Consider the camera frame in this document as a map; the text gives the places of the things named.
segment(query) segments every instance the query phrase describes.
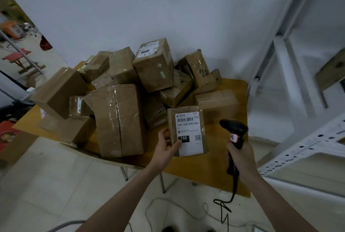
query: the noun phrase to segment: black barcode scanner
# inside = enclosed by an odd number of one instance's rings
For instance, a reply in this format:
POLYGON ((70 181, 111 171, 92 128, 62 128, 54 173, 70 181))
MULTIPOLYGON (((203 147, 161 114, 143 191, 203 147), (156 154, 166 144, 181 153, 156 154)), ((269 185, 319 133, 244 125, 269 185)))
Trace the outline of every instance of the black barcode scanner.
MULTIPOLYGON (((230 141, 234 144, 234 146, 237 149, 241 149, 243 145, 243 136, 248 132, 248 127, 244 125, 242 122, 239 122, 237 120, 221 120, 219 121, 219 124, 222 128, 225 128, 227 131, 230 132, 230 141)), ((239 177, 239 171, 237 167, 234 164, 233 158, 231 157, 230 152, 229 153, 229 166, 226 170, 226 173, 228 175, 233 176, 233 195, 231 197, 231 200, 227 203, 230 203, 236 194, 237 191, 237 183, 238 183, 238 177, 239 177)))

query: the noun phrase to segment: black number tag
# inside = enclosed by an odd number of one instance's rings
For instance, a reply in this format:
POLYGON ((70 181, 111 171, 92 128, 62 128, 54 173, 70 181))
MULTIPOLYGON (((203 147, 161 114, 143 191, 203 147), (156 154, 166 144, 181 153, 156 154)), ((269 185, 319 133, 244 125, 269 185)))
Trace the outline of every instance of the black number tag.
POLYGON ((189 142, 189 136, 177 137, 177 139, 182 140, 182 143, 189 142))

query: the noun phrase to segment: person's left hand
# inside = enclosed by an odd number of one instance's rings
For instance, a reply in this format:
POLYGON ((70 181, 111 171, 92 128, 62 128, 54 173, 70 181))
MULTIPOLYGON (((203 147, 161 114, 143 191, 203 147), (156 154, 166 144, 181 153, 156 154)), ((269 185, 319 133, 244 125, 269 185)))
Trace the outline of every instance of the person's left hand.
POLYGON ((171 158, 182 145, 182 141, 178 140, 170 149, 167 150, 167 142, 164 134, 168 131, 169 130, 165 128, 158 132, 158 143, 156 145, 155 152, 153 153, 153 157, 148 165, 148 167, 153 169, 156 175, 163 171, 171 158))

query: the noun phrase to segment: hand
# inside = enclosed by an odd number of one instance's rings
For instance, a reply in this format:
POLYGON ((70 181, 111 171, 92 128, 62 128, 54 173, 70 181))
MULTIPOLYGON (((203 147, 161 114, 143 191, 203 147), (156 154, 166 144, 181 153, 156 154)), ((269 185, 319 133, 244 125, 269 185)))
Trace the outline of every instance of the hand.
POLYGON ((164 134, 168 131, 169 130, 165 128, 158 132, 158 143, 156 145, 155 152, 153 153, 153 157, 148 165, 148 167, 153 169, 156 175, 163 171, 171 158, 182 145, 182 141, 178 140, 170 149, 167 150, 167 142, 164 134))
POLYGON ((254 152, 252 146, 245 141, 242 148, 237 149, 232 142, 226 144, 235 166, 239 171, 239 178, 245 184, 260 176, 256 168, 254 152))

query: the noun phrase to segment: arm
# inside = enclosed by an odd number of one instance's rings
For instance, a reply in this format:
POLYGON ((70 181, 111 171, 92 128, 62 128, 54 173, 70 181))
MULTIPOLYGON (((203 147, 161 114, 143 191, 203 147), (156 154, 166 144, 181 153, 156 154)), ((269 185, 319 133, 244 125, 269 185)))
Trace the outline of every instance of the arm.
POLYGON ((139 200, 151 181, 163 171, 171 158, 181 147, 178 140, 169 150, 163 129, 158 133, 158 143, 149 165, 131 182, 97 210, 77 231, 112 231, 123 232, 135 210, 139 200))
POLYGON ((253 193, 275 231, 317 232, 261 177, 256 169, 253 148, 248 142, 244 142, 241 150, 231 142, 227 147, 239 170, 239 178, 253 193))

